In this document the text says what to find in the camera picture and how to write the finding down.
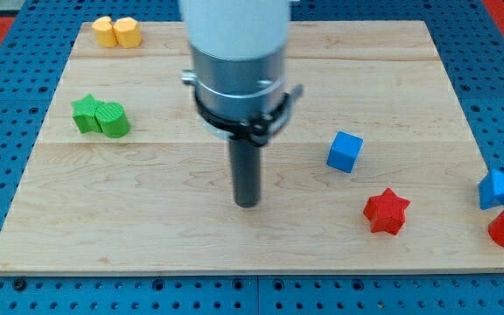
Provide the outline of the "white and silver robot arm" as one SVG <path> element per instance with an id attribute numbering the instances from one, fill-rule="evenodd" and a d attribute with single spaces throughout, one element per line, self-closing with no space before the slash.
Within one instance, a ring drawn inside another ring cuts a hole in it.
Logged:
<path id="1" fill-rule="evenodd" d="M 284 101 L 285 47 L 291 5 L 287 0 L 180 0 L 201 120 L 217 137 L 232 132 L 215 118 L 252 123 Z"/>

